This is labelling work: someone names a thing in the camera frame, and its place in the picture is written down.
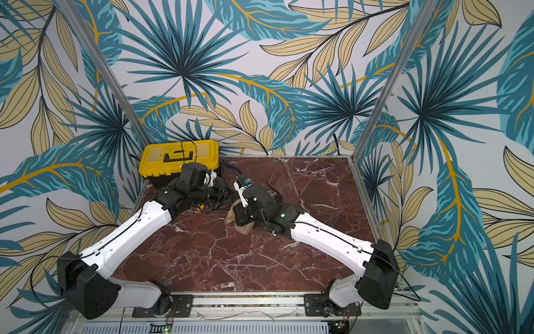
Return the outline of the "beige striped cloth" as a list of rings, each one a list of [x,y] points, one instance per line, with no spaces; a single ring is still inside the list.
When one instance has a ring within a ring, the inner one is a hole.
[[[243,207],[240,200],[232,203],[224,218],[224,223],[227,227],[233,228],[242,235],[249,235],[255,225],[253,217],[247,214],[247,209]]]

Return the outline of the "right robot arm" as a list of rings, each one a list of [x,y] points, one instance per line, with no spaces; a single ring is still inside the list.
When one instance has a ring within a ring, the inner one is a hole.
[[[234,189],[240,200],[234,208],[237,225],[258,224],[276,237],[322,251],[353,272],[328,285],[327,303],[345,308],[365,301],[382,310],[389,308],[400,274],[390,244],[382,239],[372,243],[340,232],[303,208],[282,202],[261,185],[236,181]]]

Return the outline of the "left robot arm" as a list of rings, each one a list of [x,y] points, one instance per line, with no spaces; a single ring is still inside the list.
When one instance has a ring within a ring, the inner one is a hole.
[[[202,206],[217,210],[238,197],[238,191],[217,172],[199,163],[183,165],[177,178],[119,228],[78,255],[68,251],[58,259],[61,296],[88,320],[113,308],[142,308],[155,317],[168,316],[173,300],[164,286],[155,281],[118,280],[113,274],[144,241],[181,213]]]

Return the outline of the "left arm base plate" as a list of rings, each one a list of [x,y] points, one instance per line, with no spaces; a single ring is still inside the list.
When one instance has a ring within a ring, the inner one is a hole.
[[[188,318],[193,306],[191,294],[165,294],[151,308],[133,309],[133,318]]]

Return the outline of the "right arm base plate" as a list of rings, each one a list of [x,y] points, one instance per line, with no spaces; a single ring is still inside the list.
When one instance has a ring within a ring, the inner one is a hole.
[[[341,317],[347,315],[352,317],[362,314],[360,306],[356,303],[342,308],[321,293],[305,294],[303,298],[307,317]]]

